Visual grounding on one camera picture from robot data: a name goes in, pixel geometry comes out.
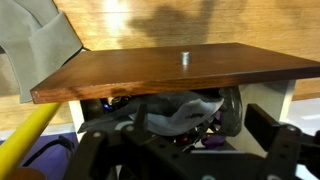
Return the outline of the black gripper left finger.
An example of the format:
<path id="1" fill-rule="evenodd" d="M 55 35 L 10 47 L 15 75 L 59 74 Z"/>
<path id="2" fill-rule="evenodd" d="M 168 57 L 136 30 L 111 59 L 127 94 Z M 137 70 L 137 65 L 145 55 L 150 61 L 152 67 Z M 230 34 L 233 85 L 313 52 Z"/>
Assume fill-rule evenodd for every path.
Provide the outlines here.
<path id="1" fill-rule="evenodd" d="M 122 130 L 124 139 L 135 149 L 142 180 L 183 180 L 179 165 L 181 151 L 166 139 L 147 130 L 147 106 L 142 104 L 132 125 Z"/>

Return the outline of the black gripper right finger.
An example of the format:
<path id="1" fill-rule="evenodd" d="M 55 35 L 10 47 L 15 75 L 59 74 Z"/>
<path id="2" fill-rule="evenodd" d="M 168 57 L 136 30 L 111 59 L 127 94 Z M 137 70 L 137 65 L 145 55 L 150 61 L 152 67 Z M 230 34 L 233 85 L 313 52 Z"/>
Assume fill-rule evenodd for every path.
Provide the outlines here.
<path id="1" fill-rule="evenodd" d="M 293 125 L 280 124 L 257 104 L 247 106 L 244 123 L 267 152 L 258 179 L 295 180 L 302 132 Z"/>

